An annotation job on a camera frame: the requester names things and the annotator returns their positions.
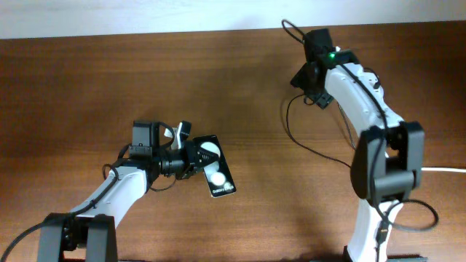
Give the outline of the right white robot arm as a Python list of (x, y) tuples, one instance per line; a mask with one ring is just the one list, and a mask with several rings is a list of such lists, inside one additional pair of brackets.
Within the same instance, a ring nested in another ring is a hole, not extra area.
[(408, 230), (395, 218), (422, 178), (424, 130), (385, 103), (379, 75), (352, 51), (335, 47), (328, 29), (303, 34), (301, 43), (306, 62), (291, 84), (320, 108), (338, 102), (359, 137), (350, 165), (358, 213), (343, 259), (386, 261), (392, 229)]

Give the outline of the black smartphone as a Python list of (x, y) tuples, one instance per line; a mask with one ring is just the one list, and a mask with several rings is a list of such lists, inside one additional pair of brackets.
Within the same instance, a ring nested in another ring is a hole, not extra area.
[(193, 139), (194, 143), (207, 152), (214, 153), (218, 159), (203, 167), (210, 195), (213, 198), (234, 194), (237, 187), (226, 162), (223, 150), (216, 135), (206, 135)]

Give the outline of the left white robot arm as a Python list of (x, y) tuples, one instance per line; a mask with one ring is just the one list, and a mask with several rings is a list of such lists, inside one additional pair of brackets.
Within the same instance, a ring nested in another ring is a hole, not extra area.
[(86, 261), (117, 261), (116, 229), (125, 214), (159, 176), (174, 180), (204, 172), (212, 197), (236, 187), (214, 135), (188, 139), (190, 123), (134, 122), (133, 138), (116, 161), (103, 166), (104, 182), (69, 213), (51, 213), (41, 229), (38, 261), (64, 261), (86, 250)]

